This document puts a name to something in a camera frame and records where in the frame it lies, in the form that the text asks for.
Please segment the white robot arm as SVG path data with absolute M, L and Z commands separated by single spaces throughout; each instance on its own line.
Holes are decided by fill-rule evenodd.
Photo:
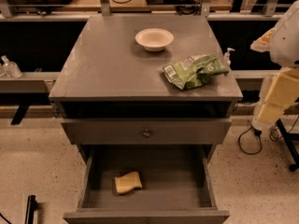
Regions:
M 280 66 L 274 75 L 263 79 L 260 100 L 254 109 L 251 125 L 261 131 L 273 126 L 299 98 L 299 1 L 250 48 L 268 51 L 271 61 Z

